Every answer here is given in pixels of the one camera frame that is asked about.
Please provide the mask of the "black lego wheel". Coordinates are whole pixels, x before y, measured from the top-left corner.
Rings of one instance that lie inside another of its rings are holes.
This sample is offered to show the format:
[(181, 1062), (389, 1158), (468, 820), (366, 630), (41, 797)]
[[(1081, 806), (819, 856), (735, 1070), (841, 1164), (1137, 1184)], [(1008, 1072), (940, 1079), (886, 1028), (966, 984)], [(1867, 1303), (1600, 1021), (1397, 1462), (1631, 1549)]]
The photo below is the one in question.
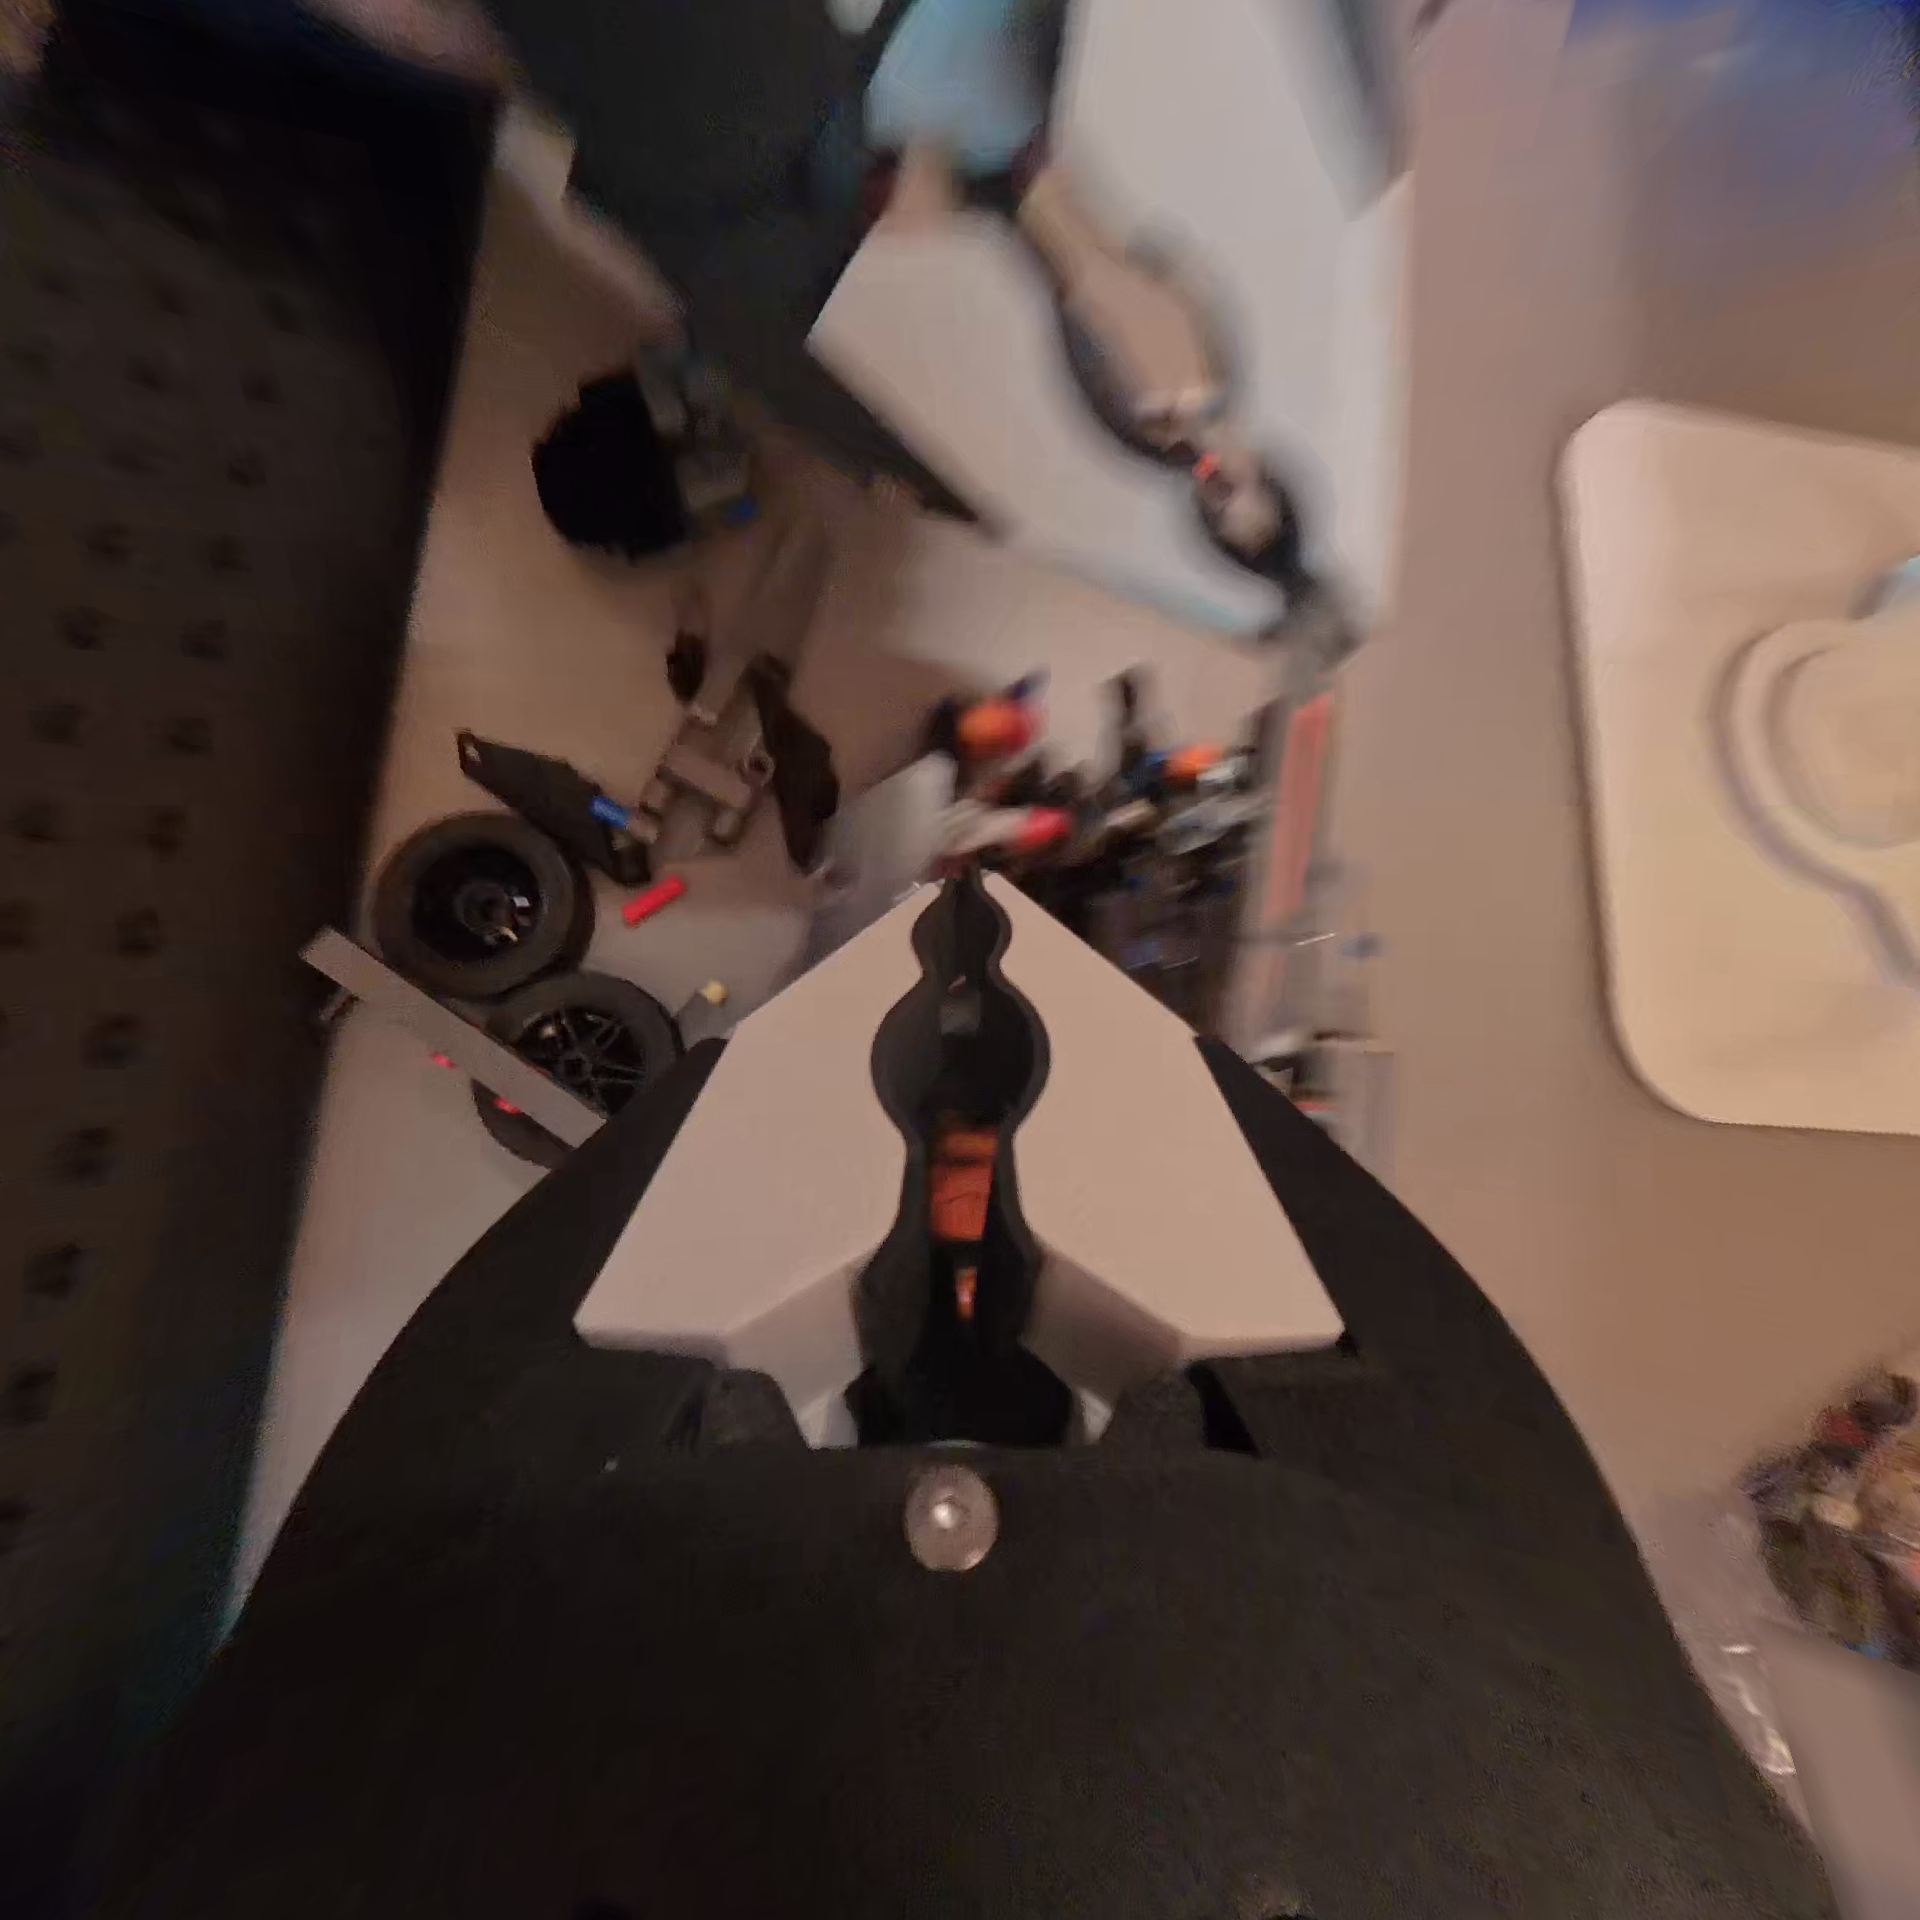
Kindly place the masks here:
[(453, 1001), (499, 1001), (585, 960), (585, 868), (510, 810), (429, 823), (380, 866), (371, 941), (389, 969)]
[(483, 1025), (601, 1119), (620, 1114), (685, 1052), (659, 997), (591, 969), (527, 983), (495, 1001)]

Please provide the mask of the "grey lego wing assembly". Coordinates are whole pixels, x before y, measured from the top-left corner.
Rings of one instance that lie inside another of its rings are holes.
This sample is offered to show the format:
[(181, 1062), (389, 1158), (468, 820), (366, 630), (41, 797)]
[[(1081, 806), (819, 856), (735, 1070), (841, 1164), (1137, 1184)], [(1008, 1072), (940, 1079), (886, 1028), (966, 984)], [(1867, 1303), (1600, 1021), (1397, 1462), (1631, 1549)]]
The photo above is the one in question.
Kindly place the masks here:
[(841, 781), (798, 708), (798, 677), (831, 538), (800, 468), (769, 468), (757, 506), (699, 541), (676, 577), (662, 671), (679, 717), (640, 790), (640, 836), (659, 858), (732, 853), (769, 808), (788, 863), (812, 873)]

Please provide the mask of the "black lego panel blue pin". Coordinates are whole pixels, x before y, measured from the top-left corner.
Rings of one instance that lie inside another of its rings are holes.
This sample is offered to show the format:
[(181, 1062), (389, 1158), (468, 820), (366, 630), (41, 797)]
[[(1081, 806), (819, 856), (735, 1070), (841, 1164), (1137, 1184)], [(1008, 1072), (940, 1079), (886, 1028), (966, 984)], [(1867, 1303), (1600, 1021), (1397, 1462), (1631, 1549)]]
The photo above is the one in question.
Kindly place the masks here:
[(573, 862), (627, 888), (652, 882), (654, 854), (636, 830), (633, 810), (569, 761), (468, 728), (454, 736), (454, 754), (468, 781), (504, 802)]

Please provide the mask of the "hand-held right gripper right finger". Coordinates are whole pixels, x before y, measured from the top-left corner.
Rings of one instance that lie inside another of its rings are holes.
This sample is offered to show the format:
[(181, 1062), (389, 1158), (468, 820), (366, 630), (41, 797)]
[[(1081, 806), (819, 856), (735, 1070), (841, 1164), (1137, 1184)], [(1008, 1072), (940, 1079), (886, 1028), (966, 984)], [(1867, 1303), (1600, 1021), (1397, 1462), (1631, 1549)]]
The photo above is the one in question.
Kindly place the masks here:
[(1198, 1034), (1008, 879), (998, 976), (1047, 1062), (1013, 1130), (1040, 1250), (1023, 1344), (1101, 1415), (1204, 1360), (1323, 1352), (1341, 1317)]

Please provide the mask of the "white metal stand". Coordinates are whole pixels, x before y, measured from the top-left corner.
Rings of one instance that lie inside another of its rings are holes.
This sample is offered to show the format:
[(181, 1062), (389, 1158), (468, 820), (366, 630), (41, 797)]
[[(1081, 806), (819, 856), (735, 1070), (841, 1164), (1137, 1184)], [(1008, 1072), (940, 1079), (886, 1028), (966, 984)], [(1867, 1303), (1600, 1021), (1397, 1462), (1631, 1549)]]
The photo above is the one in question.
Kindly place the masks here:
[(1556, 495), (1622, 1057), (1694, 1119), (1915, 1136), (1915, 446), (1621, 400)]

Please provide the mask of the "lego car chassis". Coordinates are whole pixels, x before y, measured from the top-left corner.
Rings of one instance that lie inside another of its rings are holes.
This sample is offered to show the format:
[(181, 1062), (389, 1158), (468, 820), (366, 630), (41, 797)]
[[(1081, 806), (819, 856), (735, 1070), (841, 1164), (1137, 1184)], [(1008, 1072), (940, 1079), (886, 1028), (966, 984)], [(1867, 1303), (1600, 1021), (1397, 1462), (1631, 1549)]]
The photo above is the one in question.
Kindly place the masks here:
[[(1119, 742), (1101, 784), (1040, 786), (1023, 766), (973, 793), (969, 775), (987, 750), (972, 742), (972, 716), (984, 704), (949, 704), (923, 754), (846, 805), (828, 830), (822, 886), (790, 981), (916, 886), (940, 894), (912, 929), (923, 977), (881, 1018), (871, 1055), (879, 1104), (905, 1145), (896, 1222), (852, 1285), (856, 1341), (872, 1368), (903, 1368), (937, 1324), (1027, 1345), (1040, 1250), (1017, 1201), (1013, 1130), (1040, 1090), (1047, 1052), (1040, 1021), (1000, 981), (1006, 925), (984, 877), (1008, 879), (1184, 1018), (1151, 983), (1195, 988), (1212, 1005), (1213, 961), (1236, 953), (1240, 894), (1293, 825), (1287, 806), (1272, 820), (1264, 730), (1195, 761), (1151, 751), (1133, 681), (1119, 677), (1111, 689)], [(1229, 1104), (1215, 1072), (1240, 1057), (1189, 1028)], [(1280, 1161), (1256, 1154), (1254, 1119), (1278, 1117), (1281, 1095), (1252, 1070), (1233, 1085), (1231, 1114), (1339, 1310), (1336, 1261), (1310, 1248), (1305, 1216), (1280, 1192)], [(1339, 1341), (1352, 1338), (1341, 1317)]]

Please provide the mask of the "black lego fender assembly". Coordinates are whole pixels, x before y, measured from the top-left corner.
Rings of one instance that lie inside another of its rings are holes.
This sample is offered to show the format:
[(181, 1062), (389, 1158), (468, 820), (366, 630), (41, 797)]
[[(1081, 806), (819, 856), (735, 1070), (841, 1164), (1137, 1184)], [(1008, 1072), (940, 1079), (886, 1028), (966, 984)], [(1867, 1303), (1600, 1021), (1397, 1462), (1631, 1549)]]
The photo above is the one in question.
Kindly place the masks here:
[(539, 506), (573, 548), (641, 561), (761, 516), (751, 446), (702, 364), (589, 377), (531, 450)]

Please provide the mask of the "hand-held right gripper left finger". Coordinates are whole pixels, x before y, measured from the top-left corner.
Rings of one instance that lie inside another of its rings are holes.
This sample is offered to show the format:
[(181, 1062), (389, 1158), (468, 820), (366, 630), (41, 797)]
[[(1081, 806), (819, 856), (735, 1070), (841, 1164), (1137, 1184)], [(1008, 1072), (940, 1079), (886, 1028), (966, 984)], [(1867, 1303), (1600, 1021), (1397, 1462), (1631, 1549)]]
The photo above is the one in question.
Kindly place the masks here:
[(764, 1373), (812, 1444), (849, 1439), (852, 1285), (905, 1180), (872, 1044), (923, 977), (912, 929), (937, 895), (916, 886), (733, 1028), (576, 1310), (580, 1338)]

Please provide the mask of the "plastic bag with lego pieces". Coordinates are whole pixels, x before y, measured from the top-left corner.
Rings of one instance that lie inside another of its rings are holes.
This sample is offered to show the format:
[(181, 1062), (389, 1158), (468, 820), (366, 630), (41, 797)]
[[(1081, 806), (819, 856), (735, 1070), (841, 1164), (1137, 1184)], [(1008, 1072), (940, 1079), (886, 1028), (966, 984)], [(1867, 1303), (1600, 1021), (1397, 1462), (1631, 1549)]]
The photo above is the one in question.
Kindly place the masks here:
[(1739, 1478), (1759, 1561), (1798, 1624), (1918, 1670), (1918, 1368), (1880, 1365)]

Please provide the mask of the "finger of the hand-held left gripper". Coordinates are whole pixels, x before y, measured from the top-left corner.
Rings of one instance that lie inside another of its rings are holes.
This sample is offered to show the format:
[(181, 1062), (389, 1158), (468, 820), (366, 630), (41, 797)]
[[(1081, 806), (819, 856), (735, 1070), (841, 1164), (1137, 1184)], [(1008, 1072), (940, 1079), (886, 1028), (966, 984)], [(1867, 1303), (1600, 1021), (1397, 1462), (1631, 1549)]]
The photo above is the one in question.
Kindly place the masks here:
[(1195, 308), (1236, 428), (1363, 620), (1399, 561), (1409, 168), (1384, 4), (1070, 4), (1048, 145)]
[(989, 213), (877, 222), (809, 353), (1022, 557), (1213, 632), (1280, 620), (1280, 586), (1208, 538), (1190, 477), (1097, 417), (1048, 278)]

